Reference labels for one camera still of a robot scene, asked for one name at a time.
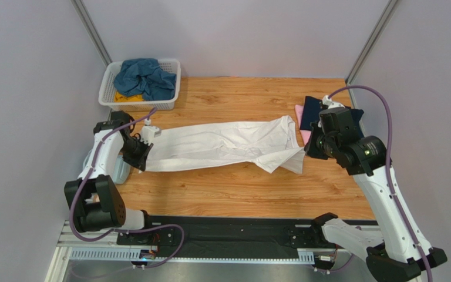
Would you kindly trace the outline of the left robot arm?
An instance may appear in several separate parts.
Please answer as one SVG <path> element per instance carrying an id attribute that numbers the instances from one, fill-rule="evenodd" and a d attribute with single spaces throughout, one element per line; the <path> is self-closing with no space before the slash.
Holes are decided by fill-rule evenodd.
<path id="1" fill-rule="evenodd" d="M 140 121 L 144 123 L 142 131 L 134 133 L 137 120 L 120 110 L 94 127 L 93 149 L 86 166 L 64 187 L 69 220 L 77 233 L 144 228 L 147 213 L 128 209 L 112 179 L 119 159 L 140 171 L 146 169 L 153 141 L 161 130 L 152 125 L 150 115 Z"/>

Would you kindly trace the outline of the white t-shirt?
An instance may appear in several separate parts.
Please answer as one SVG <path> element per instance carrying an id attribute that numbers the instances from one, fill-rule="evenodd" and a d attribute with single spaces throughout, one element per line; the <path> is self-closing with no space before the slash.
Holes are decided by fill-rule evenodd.
<path id="1" fill-rule="evenodd" d="M 304 156 L 290 116 L 268 122 L 208 123 L 163 130 L 149 153 L 146 171 L 178 172 L 250 162 L 268 173 L 282 167 L 301 174 Z"/>

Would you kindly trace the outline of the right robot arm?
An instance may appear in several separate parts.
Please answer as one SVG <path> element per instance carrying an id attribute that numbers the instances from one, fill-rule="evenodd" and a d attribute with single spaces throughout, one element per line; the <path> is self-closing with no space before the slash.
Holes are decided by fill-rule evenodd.
<path id="1" fill-rule="evenodd" d="M 351 111 L 324 109 L 304 148 L 315 159 L 335 159 L 363 191 L 381 236 L 350 226 L 327 213 L 312 221 L 317 242 L 333 243 L 363 260 L 376 281 L 413 281 L 447 262 L 415 223 L 399 191 L 392 162 L 376 136 L 360 137 Z"/>

